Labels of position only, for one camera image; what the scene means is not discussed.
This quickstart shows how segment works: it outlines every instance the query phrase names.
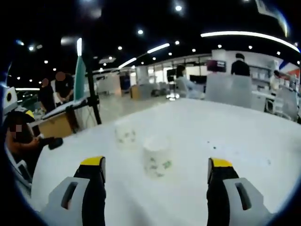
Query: white paper cup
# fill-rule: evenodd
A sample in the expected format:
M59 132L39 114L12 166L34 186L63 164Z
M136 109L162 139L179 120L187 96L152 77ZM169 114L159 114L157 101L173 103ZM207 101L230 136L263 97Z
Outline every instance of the white paper cup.
M137 149L136 130L129 121L119 121L115 124L115 138L120 150Z
M143 144L144 170L151 178L163 178L173 167L169 138L152 137Z

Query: person in black shirt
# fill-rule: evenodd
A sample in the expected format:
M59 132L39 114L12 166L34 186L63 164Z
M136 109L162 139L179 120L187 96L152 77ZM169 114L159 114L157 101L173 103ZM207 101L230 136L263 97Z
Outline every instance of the person in black shirt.
M73 86L74 80L70 74L65 74L64 72L58 72L55 75L55 91L57 97L63 103L67 103L73 100Z
M245 62L245 56L241 53L236 54L236 61L232 64L231 74L250 76L250 67Z
M41 103L41 108L46 113L55 109L55 101L53 98L53 89L49 85L48 79L43 79L42 86L38 93L38 99Z

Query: hand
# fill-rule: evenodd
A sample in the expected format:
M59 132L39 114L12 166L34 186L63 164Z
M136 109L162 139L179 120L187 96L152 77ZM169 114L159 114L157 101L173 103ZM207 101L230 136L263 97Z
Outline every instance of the hand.
M35 137L35 138L29 143L29 146L30 146L32 149L35 149L35 148L38 148L39 143L40 143L40 138L39 138L39 137Z

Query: black ceiling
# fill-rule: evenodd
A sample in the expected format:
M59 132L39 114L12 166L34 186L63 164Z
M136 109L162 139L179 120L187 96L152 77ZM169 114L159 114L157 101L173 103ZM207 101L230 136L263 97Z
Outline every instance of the black ceiling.
M289 42L301 41L300 3L274 1L291 25ZM57 71L75 72L76 47L61 45L62 37L82 37L93 60L93 70L118 67L123 62L146 53L147 50L169 42L171 46L151 55L145 55L131 65L145 64L179 56L210 53L218 44L229 50L248 51L276 56L297 62L300 54L270 40L250 37L201 38L200 34L212 31L250 31L286 39L276 19L260 15L254 0L64 0L64 1L12 1L4 10L6 30L14 40L24 46L14 45L8 85L18 88L38 87L43 78L53 78ZM175 6L182 5L176 12ZM102 10L100 18L91 18L91 12ZM142 36L137 31L142 29ZM42 45L33 52L28 47ZM116 60L107 66L100 65L101 58L112 56Z

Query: gray gripper bracket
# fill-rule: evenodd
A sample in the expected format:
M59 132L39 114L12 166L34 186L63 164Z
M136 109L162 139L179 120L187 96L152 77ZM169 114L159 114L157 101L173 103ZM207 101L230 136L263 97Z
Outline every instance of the gray gripper bracket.
M245 178L223 181L230 206L229 226L264 226L272 218L263 205L263 195Z
M72 177L63 180L50 193L49 203L40 215L50 225L82 226L82 204L89 181Z

